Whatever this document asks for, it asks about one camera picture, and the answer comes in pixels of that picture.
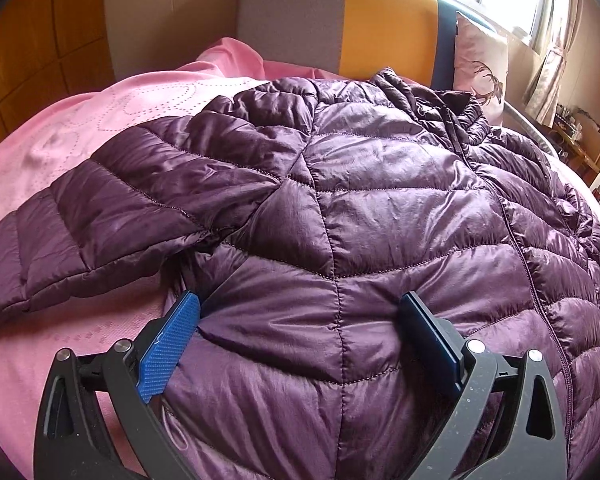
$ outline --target headboard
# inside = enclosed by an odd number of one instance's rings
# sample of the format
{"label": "headboard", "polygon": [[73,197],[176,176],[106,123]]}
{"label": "headboard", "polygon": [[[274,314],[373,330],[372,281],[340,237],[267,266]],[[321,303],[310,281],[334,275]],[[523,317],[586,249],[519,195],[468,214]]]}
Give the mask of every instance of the headboard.
{"label": "headboard", "polygon": [[451,0],[238,0],[237,37],[263,58],[368,79],[391,66],[434,90],[453,88]]}

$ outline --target jacket sleeve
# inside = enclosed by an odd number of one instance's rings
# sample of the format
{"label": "jacket sleeve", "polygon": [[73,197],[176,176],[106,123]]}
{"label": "jacket sleeve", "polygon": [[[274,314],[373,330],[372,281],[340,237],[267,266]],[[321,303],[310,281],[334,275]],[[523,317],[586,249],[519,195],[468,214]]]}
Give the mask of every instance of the jacket sleeve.
{"label": "jacket sleeve", "polygon": [[577,221],[573,225],[573,233],[587,251],[587,256],[600,266],[600,222],[589,208],[586,200],[570,186],[568,195],[576,210]]}
{"label": "jacket sleeve", "polygon": [[227,113],[250,106],[217,98],[195,117],[133,126],[8,214],[0,322],[150,276],[171,255],[211,251],[244,225],[309,136]]}

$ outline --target curtain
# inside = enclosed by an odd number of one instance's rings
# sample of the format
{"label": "curtain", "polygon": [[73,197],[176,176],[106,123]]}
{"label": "curtain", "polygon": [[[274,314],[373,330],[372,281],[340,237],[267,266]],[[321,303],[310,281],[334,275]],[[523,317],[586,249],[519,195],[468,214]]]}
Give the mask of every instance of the curtain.
{"label": "curtain", "polygon": [[526,113],[545,126],[552,126],[558,104],[566,55],[580,27],[582,0],[553,0],[550,43],[538,74],[525,93]]}

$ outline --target bed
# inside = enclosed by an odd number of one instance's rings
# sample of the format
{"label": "bed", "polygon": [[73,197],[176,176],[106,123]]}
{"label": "bed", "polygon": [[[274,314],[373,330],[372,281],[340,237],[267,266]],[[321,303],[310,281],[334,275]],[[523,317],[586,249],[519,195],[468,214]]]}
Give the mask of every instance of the bed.
{"label": "bed", "polygon": [[[196,113],[215,95],[233,96],[264,80],[287,75],[364,79],[392,66],[405,78],[449,89],[456,10],[492,28],[450,0],[238,0],[240,42],[223,40],[177,71],[135,76],[103,92],[63,100],[9,136],[0,145],[0,218],[116,132],[151,118]],[[522,115],[511,107],[507,111],[600,220],[600,206],[587,186]],[[76,303],[71,318],[58,320],[59,305],[0,332],[0,381],[8,383],[0,395],[0,447],[19,471],[13,478],[32,478],[36,401],[55,350],[69,344],[78,352],[98,352],[119,337],[133,338],[147,320],[162,315],[168,299],[160,276],[153,276],[104,298],[71,300]],[[24,352],[31,362],[22,363]],[[122,458],[138,470],[110,405],[104,404],[104,411]],[[22,425],[18,434],[16,422]]]}

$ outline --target blue textured pad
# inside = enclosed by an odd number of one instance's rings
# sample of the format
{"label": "blue textured pad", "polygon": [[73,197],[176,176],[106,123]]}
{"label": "blue textured pad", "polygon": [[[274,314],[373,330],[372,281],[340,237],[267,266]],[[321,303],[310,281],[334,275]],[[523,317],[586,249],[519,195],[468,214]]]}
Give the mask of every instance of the blue textured pad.
{"label": "blue textured pad", "polygon": [[145,404],[163,393],[200,320],[200,301],[188,292],[140,360],[138,393]]}

